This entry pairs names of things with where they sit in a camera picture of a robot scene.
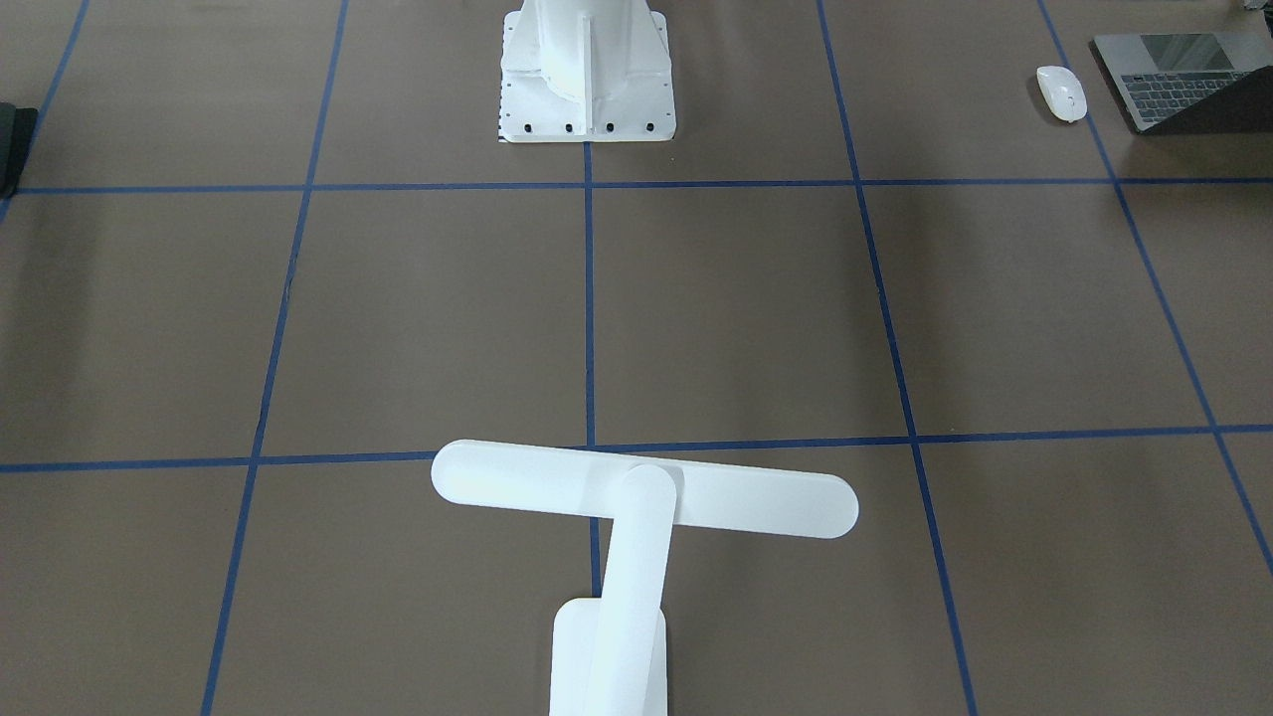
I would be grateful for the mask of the white desk lamp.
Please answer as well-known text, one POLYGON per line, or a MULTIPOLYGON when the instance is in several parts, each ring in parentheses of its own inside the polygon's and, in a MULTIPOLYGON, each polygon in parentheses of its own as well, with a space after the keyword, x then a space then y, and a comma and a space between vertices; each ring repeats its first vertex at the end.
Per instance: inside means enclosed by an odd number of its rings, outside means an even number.
POLYGON ((601 592, 569 600, 552 622, 551 715, 668 713, 673 527, 838 539, 861 513, 830 474, 477 440, 440 448, 432 482, 460 506, 611 521, 601 592))

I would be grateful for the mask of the grey laptop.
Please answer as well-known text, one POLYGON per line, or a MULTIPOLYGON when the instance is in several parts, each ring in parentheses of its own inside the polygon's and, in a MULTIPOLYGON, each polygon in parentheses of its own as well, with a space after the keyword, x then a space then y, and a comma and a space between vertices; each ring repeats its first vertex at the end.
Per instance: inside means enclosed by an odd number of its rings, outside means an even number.
POLYGON ((1268 134, 1270 41, 1250 33, 1099 34, 1096 59, 1142 135, 1268 134))

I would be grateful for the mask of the white computer mouse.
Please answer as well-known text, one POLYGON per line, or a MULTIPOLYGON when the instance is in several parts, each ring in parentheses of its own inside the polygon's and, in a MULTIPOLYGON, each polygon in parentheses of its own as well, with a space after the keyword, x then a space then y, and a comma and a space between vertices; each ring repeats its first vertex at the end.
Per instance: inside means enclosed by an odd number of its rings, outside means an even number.
POLYGON ((1037 90, 1043 96, 1046 110, 1066 124, 1076 124, 1088 113, 1085 89, 1074 73, 1068 68, 1037 68, 1035 73, 1037 90))

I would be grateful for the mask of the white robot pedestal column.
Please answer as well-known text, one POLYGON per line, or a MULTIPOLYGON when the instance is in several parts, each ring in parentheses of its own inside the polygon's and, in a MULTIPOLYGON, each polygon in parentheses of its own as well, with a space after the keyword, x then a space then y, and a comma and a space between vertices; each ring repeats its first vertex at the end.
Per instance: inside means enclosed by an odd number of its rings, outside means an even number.
POLYGON ((670 141, 667 19, 645 1, 524 1, 503 18, 502 141, 670 141))

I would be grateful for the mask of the black mouse pad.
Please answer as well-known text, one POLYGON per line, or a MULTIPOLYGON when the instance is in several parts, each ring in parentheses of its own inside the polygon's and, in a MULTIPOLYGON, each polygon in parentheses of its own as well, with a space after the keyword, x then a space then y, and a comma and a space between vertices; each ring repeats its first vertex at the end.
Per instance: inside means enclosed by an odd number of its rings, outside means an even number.
POLYGON ((1 199, 10 199, 18 190, 29 158, 38 110, 1 101, 1 199))

